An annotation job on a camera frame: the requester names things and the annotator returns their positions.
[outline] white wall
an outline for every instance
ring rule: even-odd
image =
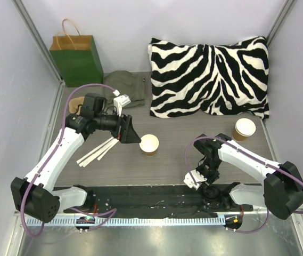
[[[14,213],[10,184],[37,162],[57,87],[13,3],[0,0],[0,251]]]
[[[303,0],[272,41],[269,60],[266,125],[279,160],[293,162],[303,178]]]
[[[49,48],[70,18],[94,35],[104,72],[151,70],[151,37],[176,44],[234,44],[267,36],[285,0],[22,0]],[[75,30],[67,26],[71,34]]]

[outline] gray table surface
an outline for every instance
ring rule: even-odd
[[[272,159],[259,117],[248,113],[236,116],[211,116],[199,111],[190,116],[177,118],[151,117],[149,115],[151,104],[150,73],[141,75],[146,76],[146,104],[144,107],[124,109],[123,113],[132,115],[133,126],[140,137],[150,133],[158,137],[160,146],[156,155],[153,157],[144,156],[138,144],[123,145],[118,143],[102,160],[94,160],[85,168],[79,167],[76,160],[111,136],[107,131],[96,131],[73,154],[60,174],[56,186],[63,187],[75,184],[83,186],[183,184],[186,173],[184,150],[188,143],[203,133],[210,136],[219,133],[231,136],[235,122],[242,117],[253,120],[257,130],[252,137],[240,143],[240,145],[262,157]],[[65,101],[73,90],[74,88],[65,88],[63,92],[53,139],[56,138],[61,126]],[[102,92],[102,89],[98,87],[86,88],[77,92],[75,97],[83,96],[87,92]],[[202,155],[192,147],[188,155],[188,161],[192,169],[197,166],[201,158]],[[256,182],[254,178],[228,163],[222,163],[219,171],[220,179],[217,183]]]

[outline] paper cup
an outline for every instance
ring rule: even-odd
[[[247,118],[239,119],[235,124],[233,140],[243,141],[252,136],[256,131],[255,123]]]
[[[146,156],[153,156],[156,154],[159,141],[155,135],[147,134],[141,137],[142,142],[140,148]]]

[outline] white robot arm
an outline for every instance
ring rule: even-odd
[[[11,183],[12,195],[17,210],[28,185],[43,163],[50,157],[51,152],[59,145],[53,157],[47,162],[34,181],[32,189],[24,207],[24,212],[42,222],[50,222],[58,212],[74,206],[81,206],[82,210],[89,210],[94,204],[93,192],[85,187],[75,185],[68,189],[54,191],[55,182],[61,171],[73,155],[95,130],[110,131],[111,135],[121,143],[140,143],[141,139],[134,131],[132,117],[121,114],[122,107],[130,103],[126,95],[113,100],[116,113],[108,115],[103,112],[105,98],[101,95],[88,93],[80,115],[70,114],[66,118],[66,127],[61,143],[60,130],[57,139],[40,162],[26,175],[24,179],[15,178]]]
[[[261,160],[265,165],[278,167],[302,181],[295,165],[290,162],[280,164],[267,160],[241,147],[224,134],[219,134],[217,137],[230,145],[214,139],[203,139],[194,143],[194,147],[205,156],[205,159],[203,164],[185,176],[184,182],[188,187],[201,192],[213,187],[212,183],[219,178],[218,167],[223,161],[238,167],[259,182],[255,185],[235,182],[228,195],[232,203],[266,207],[280,219],[287,219],[303,204],[302,186],[278,171],[259,164],[255,159]]]

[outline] zebra print pillow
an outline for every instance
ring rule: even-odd
[[[203,110],[212,115],[250,111],[268,118],[266,38],[235,45],[177,46],[153,38],[150,115],[170,118]]]

